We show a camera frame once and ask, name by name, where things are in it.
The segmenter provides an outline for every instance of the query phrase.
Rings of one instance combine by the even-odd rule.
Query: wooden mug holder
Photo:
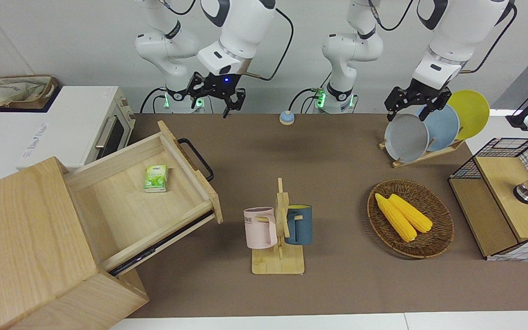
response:
[[[463,127],[460,127],[459,128],[459,131],[457,132],[459,134],[459,132],[461,132],[463,129]],[[433,142],[435,142],[435,138],[432,138],[431,141],[429,142],[429,144],[427,145],[427,149],[429,149],[429,147],[431,147],[431,145],[433,144]],[[395,159],[395,161],[392,162],[392,168],[394,169],[397,169],[398,167],[403,167],[403,166],[406,166],[406,165],[410,165],[410,164],[414,164],[414,163],[418,163],[420,161],[423,161],[423,160],[427,160],[427,159],[431,159],[433,157],[437,157],[437,156],[441,156],[443,154],[446,154],[446,153],[450,153],[450,152],[454,152],[455,150],[457,150],[457,148],[459,148],[459,146],[461,146],[463,143],[465,142],[465,140],[454,140],[451,144],[449,144],[449,146],[447,148],[443,148],[441,150],[438,150],[436,152],[428,152],[428,151],[425,151],[425,153],[423,154],[423,156],[419,157],[417,160],[415,161],[411,161],[409,163],[402,163],[401,159]],[[384,139],[384,141],[382,141],[380,144],[378,144],[378,147],[381,149],[381,150],[384,150],[386,148],[386,139]]]
[[[285,243],[289,237],[286,214],[289,210],[289,193],[283,191],[282,178],[278,178],[276,194],[276,238],[275,246],[252,249],[252,272],[254,274],[302,274],[304,273],[303,247]]]

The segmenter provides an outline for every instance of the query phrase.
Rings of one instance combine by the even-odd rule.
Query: wooden cabinet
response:
[[[528,180],[518,157],[474,157],[482,178],[451,178],[482,256],[491,260],[528,260],[528,204],[513,188]]]
[[[0,180],[0,329],[104,330],[148,302],[135,267],[209,220],[217,194],[161,132],[68,173],[56,158]],[[143,191],[168,165],[167,192]]]

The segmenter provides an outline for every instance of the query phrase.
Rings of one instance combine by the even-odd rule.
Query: blue mug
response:
[[[287,244],[305,246],[313,242],[313,208],[311,205],[289,205],[286,215],[290,237]]]

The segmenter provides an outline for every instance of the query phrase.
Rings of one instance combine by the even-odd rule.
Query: plate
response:
[[[449,98],[449,106],[459,117],[462,131],[457,135],[458,140],[465,140],[480,133],[488,123],[490,106],[482,94],[473,90],[459,90]]]
[[[388,123],[384,138],[386,151],[392,159],[411,163],[427,150],[429,130],[416,115],[403,113]]]
[[[417,111],[417,115],[423,111],[423,108]],[[449,105],[430,113],[424,123],[429,130],[429,138],[435,139],[431,146],[427,148],[428,152],[436,152],[447,148],[449,144],[452,144],[457,137],[457,132],[459,132],[459,117]]]
[[[404,242],[380,211],[375,193],[386,198],[397,194],[427,216],[433,227],[425,233],[417,232],[415,240]],[[409,180],[388,180],[375,186],[368,198],[368,218],[380,240],[394,251],[415,259],[442,254],[455,235],[451,215],[444,203],[431,190]]]

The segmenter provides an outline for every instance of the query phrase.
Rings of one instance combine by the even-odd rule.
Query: yellow plate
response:
[[[480,133],[488,123],[490,106],[482,94],[473,90],[459,90],[449,98],[449,106],[455,110],[459,117],[462,130],[457,135],[457,140],[465,140]]]

